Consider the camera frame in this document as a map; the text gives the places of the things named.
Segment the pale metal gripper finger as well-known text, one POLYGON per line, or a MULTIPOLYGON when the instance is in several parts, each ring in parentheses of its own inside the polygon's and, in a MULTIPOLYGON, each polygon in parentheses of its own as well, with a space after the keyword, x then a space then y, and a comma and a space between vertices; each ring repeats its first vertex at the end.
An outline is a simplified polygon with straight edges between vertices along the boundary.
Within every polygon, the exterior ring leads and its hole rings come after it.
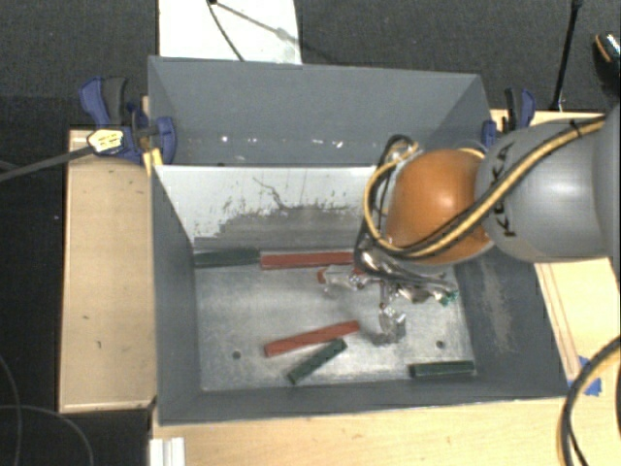
POLYGON ((379 304, 378 323, 380 341, 384 344, 395 344, 402 341, 407 334, 407 315, 393 308, 390 304, 379 304))
POLYGON ((359 291, 370 282, 370 277, 349 266, 329 266, 321 270, 321 283, 326 295, 335 296, 345 291, 359 291))

